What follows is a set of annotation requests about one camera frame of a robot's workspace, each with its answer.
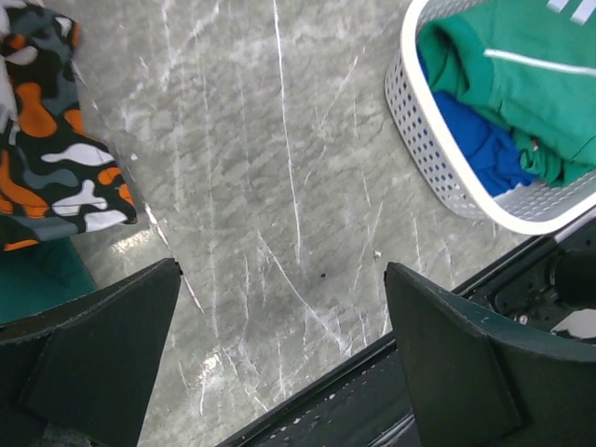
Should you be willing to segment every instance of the laundry basket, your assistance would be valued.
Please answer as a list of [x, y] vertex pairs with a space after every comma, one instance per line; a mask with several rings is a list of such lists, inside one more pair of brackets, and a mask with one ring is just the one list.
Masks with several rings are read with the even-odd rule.
[[492, 219], [516, 233], [552, 233], [596, 206], [596, 171], [563, 188], [534, 182], [490, 196], [445, 124], [418, 61], [416, 36], [425, 23], [483, 1], [411, 2], [398, 54], [386, 75], [387, 102], [413, 160], [447, 208], [471, 219]]

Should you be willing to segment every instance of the folded clothes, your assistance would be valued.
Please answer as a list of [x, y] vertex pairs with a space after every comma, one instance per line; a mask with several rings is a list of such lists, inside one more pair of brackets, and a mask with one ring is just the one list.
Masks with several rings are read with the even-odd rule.
[[0, 7], [0, 250], [136, 222], [106, 146], [87, 136], [71, 58], [80, 27], [21, 1]]
[[[422, 71], [427, 75], [424, 60]], [[455, 142], [478, 179], [491, 196], [498, 196], [518, 184], [529, 185], [536, 176], [520, 166], [520, 153], [509, 134], [458, 102], [444, 91], [433, 92], [435, 102]]]
[[577, 2], [490, 0], [434, 20], [418, 42], [428, 84], [515, 129], [521, 165], [568, 184], [596, 166], [592, 12]]

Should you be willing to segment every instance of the green clothing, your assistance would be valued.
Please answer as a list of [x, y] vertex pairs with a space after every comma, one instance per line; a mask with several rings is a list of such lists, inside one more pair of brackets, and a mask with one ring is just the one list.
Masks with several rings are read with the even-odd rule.
[[0, 326], [96, 290], [70, 239], [0, 251]]
[[427, 24], [418, 49], [433, 91], [515, 129], [522, 167], [563, 185], [596, 166], [596, 13], [553, 3], [488, 1]]

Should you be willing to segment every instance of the marble floor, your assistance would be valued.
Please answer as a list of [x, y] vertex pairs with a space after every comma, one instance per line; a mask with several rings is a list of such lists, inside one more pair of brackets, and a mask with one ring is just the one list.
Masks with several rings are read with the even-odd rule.
[[141, 446], [215, 445], [389, 331], [387, 262], [451, 288], [523, 240], [444, 209], [400, 140], [407, 3], [46, 1], [150, 210], [77, 248], [102, 285], [165, 256], [187, 279]]

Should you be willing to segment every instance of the orange camouflage fabric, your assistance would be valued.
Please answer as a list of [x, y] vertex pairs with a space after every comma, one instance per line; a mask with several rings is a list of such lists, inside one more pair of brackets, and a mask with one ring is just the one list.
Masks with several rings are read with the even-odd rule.
[[79, 24], [20, 0], [3, 3], [0, 248], [135, 223], [114, 157], [83, 130], [72, 65]]

